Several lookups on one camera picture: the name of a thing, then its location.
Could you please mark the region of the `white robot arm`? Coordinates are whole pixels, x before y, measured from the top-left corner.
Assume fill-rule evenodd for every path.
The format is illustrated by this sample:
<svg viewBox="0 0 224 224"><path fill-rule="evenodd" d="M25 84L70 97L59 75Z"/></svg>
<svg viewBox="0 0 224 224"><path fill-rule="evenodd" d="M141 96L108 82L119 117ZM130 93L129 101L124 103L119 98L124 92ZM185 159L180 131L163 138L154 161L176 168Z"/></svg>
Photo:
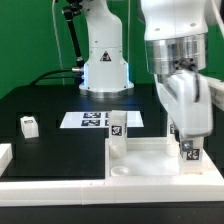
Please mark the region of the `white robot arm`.
<svg viewBox="0 0 224 224"><path fill-rule="evenodd" d="M122 25L107 0L84 0L89 57L80 92L112 97L133 89L132 62L154 76L159 100L184 151L200 149L213 130L207 66L208 27L224 31L224 0L136 0L122 53Z"/></svg>

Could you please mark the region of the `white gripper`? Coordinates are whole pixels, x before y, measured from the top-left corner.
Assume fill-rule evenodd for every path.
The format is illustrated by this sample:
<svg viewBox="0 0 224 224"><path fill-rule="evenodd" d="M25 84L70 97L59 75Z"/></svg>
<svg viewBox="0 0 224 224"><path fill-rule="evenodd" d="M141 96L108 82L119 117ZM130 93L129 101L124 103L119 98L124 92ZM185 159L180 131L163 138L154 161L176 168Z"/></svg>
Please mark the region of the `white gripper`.
<svg viewBox="0 0 224 224"><path fill-rule="evenodd" d="M166 78L164 83L158 82L155 75L159 100L172 118L180 135L187 138L208 136L213 130L211 95L207 80L199 75L199 100L195 101L195 75L187 70ZM192 140L181 140L182 151L192 151Z"/></svg>

